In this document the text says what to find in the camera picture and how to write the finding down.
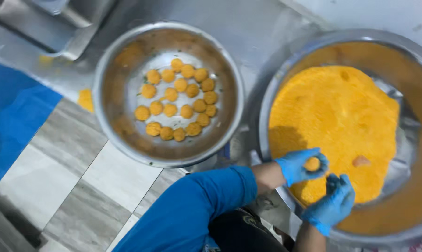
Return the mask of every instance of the yellow sweet ball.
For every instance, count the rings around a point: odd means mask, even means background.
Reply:
[[[161,75],[156,69],[147,72],[147,81],[152,84],[158,84],[161,81]]]
[[[214,104],[210,104],[206,106],[205,114],[207,114],[209,117],[214,117],[217,113],[217,108]]]
[[[174,130],[170,127],[163,127],[159,132],[159,136],[163,141],[168,141],[174,138]]]
[[[168,100],[168,101],[176,101],[178,98],[178,93],[177,90],[174,89],[173,87],[168,87],[166,88],[166,90],[164,91],[164,97]]]
[[[198,113],[202,113],[206,111],[206,103],[203,99],[197,99],[192,103],[192,106],[194,107],[194,111]]]
[[[189,105],[183,105],[180,109],[180,116],[183,118],[189,119],[194,115],[194,111],[192,110],[192,107]]]
[[[186,135],[188,136],[196,136],[200,134],[202,131],[202,126],[200,126],[198,123],[189,123],[189,125],[186,127]]]
[[[147,135],[157,136],[161,131],[161,124],[156,122],[149,122],[147,126],[145,126],[145,132]]]
[[[203,92],[213,91],[214,90],[214,80],[213,79],[206,79],[202,83],[200,83]]]
[[[194,78],[197,82],[202,82],[208,78],[208,70],[199,68],[195,71]]]
[[[150,113],[152,115],[159,115],[163,112],[163,104],[160,101],[152,101],[152,103],[150,103]]]
[[[178,128],[174,130],[174,139],[177,142],[181,142],[186,138],[186,133],[183,128]]]
[[[139,121],[145,121],[150,117],[150,110],[146,106],[139,106],[135,109],[135,117]]]
[[[197,117],[197,123],[198,125],[202,126],[202,127],[206,127],[211,123],[211,119],[209,118],[209,116],[205,113],[200,113],[198,114]]]
[[[200,92],[200,89],[198,88],[197,84],[189,84],[186,88],[186,95],[189,98],[194,98],[197,96],[197,94]]]
[[[183,66],[183,62],[179,58],[176,58],[170,62],[170,66],[172,67],[172,70],[179,73],[181,72],[181,67]]]
[[[166,104],[164,106],[164,110],[163,110],[164,114],[167,117],[172,117],[173,115],[175,115],[177,113],[177,111],[178,111],[177,106],[170,104],[170,103]]]
[[[150,84],[142,85],[141,95],[147,99],[153,98],[156,95],[156,87]]]
[[[192,65],[186,64],[181,67],[181,75],[186,79],[192,78],[195,74],[195,68]]]
[[[182,93],[186,91],[186,88],[188,87],[188,82],[183,78],[178,78],[174,82],[174,87],[177,89],[178,92]]]
[[[175,72],[172,69],[164,69],[161,73],[161,77],[163,78],[163,81],[167,83],[173,82],[175,80]]]
[[[217,102],[217,94],[214,91],[205,92],[203,100],[205,100],[206,104],[214,104]]]

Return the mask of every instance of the forearm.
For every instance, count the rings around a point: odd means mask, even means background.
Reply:
[[[326,238],[309,222],[304,221],[297,235],[293,252],[325,252]]]
[[[274,190],[278,186],[286,184],[281,166],[276,162],[259,164],[251,167],[256,184],[258,195]]]

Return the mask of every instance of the blue shirt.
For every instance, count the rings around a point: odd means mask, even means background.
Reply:
[[[207,251],[217,246],[209,222],[247,205],[257,192],[254,174],[245,166],[187,175],[156,200],[113,251]]]

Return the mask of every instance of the large steel bowl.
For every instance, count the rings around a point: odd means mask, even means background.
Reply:
[[[268,124],[278,90],[297,72],[324,65],[353,66],[380,77],[404,95],[422,125],[422,47],[383,31],[331,32],[294,53],[271,80],[259,118],[264,161],[271,159]],[[356,206],[350,216],[331,230],[330,238],[362,246],[400,246],[422,239],[422,127],[416,144],[418,151],[414,153],[411,175],[405,183],[381,200]],[[286,187],[278,188],[277,192],[292,211],[301,214],[303,206]]]
[[[219,94],[218,113],[211,125],[182,142],[147,135],[145,122],[137,122],[133,114],[137,106],[150,104],[138,95],[147,71],[168,68],[176,57],[206,67],[216,79],[215,91]],[[158,86],[159,98],[165,88]],[[113,145],[136,161],[161,168],[190,166],[221,149],[241,120],[244,102],[242,78],[230,54],[209,34],[176,22],[147,24],[119,37],[99,62],[92,94],[99,123]],[[179,94],[178,110],[184,104],[192,105],[192,101]],[[180,115],[157,117],[163,126],[173,128],[189,123]]]

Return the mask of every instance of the hand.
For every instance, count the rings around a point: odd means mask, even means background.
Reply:
[[[355,196],[348,175],[342,174],[338,178],[335,174],[330,174],[326,178],[326,196],[306,208],[301,219],[328,236],[331,227],[349,215]]]
[[[312,157],[320,160],[320,167],[316,171],[309,171],[304,167],[306,161]],[[320,148],[288,152],[284,157],[277,158],[275,161],[281,166],[287,186],[303,180],[322,177],[328,170],[329,164],[327,158],[320,153]]]

